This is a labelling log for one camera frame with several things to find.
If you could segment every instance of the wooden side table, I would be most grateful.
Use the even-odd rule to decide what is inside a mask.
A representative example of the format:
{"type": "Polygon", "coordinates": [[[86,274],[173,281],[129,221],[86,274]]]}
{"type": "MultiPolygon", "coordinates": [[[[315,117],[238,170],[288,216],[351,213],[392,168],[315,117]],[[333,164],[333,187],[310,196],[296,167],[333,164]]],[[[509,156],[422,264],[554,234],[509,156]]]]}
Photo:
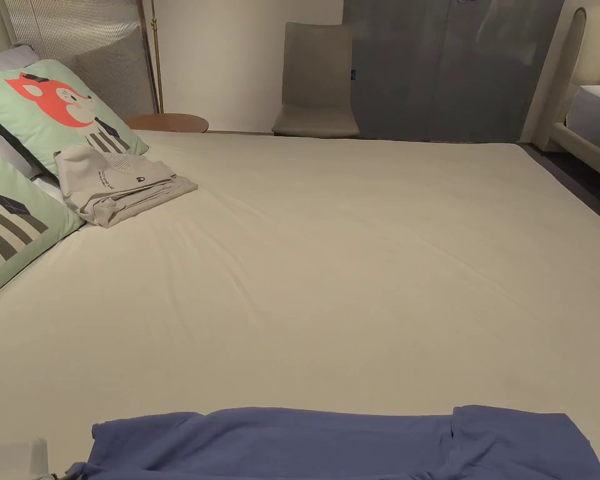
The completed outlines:
{"type": "Polygon", "coordinates": [[[134,116],[124,122],[133,130],[181,133],[204,133],[209,130],[209,122],[204,118],[187,113],[152,113],[134,116]]]}

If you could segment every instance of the gray wardrobe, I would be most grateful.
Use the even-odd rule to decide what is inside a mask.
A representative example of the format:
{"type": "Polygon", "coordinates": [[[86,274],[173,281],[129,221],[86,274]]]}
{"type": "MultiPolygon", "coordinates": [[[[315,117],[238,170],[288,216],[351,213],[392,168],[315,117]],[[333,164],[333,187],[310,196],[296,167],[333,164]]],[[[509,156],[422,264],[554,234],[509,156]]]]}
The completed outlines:
{"type": "Polygon", "coordinates": [[[563,3],[345,0],[361,137],[517,141],[563,3]]]}

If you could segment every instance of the white bed sheet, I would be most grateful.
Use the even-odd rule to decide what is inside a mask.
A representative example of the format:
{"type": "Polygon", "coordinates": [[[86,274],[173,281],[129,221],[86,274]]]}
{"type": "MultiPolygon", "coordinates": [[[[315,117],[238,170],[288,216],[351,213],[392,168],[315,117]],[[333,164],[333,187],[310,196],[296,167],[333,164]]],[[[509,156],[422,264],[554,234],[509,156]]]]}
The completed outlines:
{"type": "Polygon", "coordinates": [[[600,149],[600,85],[577,89],[567,114],[567,128],[600,149]]]}
{"type": "Polygon", "coordinates": [[[200,188],[0,292],[0,443],[284,406],[564,411],[600,457],[600,218],[514,145],[141,132],[200,188]]]}

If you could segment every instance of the pillow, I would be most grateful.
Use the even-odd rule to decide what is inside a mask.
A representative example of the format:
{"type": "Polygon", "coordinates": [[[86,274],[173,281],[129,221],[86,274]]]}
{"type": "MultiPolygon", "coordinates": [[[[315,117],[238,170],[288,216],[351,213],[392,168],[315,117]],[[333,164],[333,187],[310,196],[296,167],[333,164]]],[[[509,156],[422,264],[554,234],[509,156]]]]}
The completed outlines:
{"type": "Polygon", "coordinates": [[[105,153],[142,155],[148,150],[111,108],[56,60],[0,72],[0,125],[55,176],[54,153],[79,143],[105,153]]]}
{"type": "Polygon", "coordinates": [[[13,47],[10,50],[0,52],[0,71],[24,69],[25,66],[29,66],[39,60],[40,57],[28,45],[13,47]]]}
{"type": "Polygon", "coordinates": [[[74,57],[74,72],[122,118],[154,112],[151,80],[146,74],[142,28],[129,36],[74,57]],[[107,69],[108,75],[100,74],[107,69]],[[112,78],[129,79],[111,82],[112,78]]]}
{"type": "Polygon", "coordinates": [[[0,157],[0,288],[82,223],[0,157]]]}
{"type": "Polygon", "coordinates": [[[62,205],[66,205],[62,197],[62,190],[60,190],[58,185],[53,183],[48,177],[39,176],[35,180],[32,180],[32,183],[44,193],[51,196],[55,201],[60,202],[62,205]]]}
{"type": "Polygon", "coordinates": [[[0,135],[0,156],[3,160],[12,164],[16,170],[21,172],[21,174],[28,179],[40,175],[41,169],[27,162],[22,155],[15,151],[2,135],[0,135]]]}
{"type": "MultiPolygon", "coordinates": [[[[0,52],[0,71],[11,69],[22,69],[36,61],[39,61],[38,55],[28,45],[14,47],[11,50],[0,52]]],[[[11,163],[22,175],[31,179],[40,174],[37,166],[31,165],[25,157],[15,151],[15,149],[0,134],[0,155],[4,160],[11,163]]]]}

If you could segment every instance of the chair backrest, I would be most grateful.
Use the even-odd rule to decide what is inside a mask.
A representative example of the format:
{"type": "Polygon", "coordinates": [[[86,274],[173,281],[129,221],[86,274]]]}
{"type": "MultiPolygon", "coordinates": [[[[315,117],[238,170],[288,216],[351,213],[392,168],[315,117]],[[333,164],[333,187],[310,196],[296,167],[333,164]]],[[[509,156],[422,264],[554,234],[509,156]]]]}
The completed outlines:
{"type": "Polygon", "coordinates": [[[286,24],[282,103],[351,104],[351,30],[343,25],[286,24]]]}

